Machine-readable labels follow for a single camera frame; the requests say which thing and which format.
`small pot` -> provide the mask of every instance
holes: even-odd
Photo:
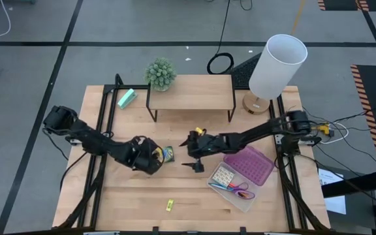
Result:
[[[167,86],[167,87],[162,87],[162,88],[158,88],[158,87],[153,87],[152,88],[155,90],[155,91],[167,91],[170,86]]]

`scissors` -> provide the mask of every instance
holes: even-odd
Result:
[[[222,185],[219,185],[218,183],[210,183],[211,186],[233,192],[236,196],[240,197],[241,199],[252,199],[255,197],[255,194],[251,191],[248,191],[249,185],[246,182],[243,182],[237,186],[233,186],[233,184],[230,184],[228,187],[224,187]]]

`lamp base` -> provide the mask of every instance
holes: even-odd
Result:
[[[269,101],[261,99],[254,95],[251,91],[248,91],[243,97],[243,107],[250,114],[261,114],[269,108]]]

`wooden shelf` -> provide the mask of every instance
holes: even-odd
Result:
[[[150,91],[152,110],[231,110],[231,75],[178,75],[167,91]]]

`white paper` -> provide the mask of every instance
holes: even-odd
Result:
[[[330,171],[319,169],[319,179],[321,185],[326,185],[329,183],[335,183],[341,181],[340,177],[331,173]],[[335,196],[332,198],[325,198],[324,202],[326,203],[326,209],[331,212],[341,213],[346,215],[346,201],[345,196]]]

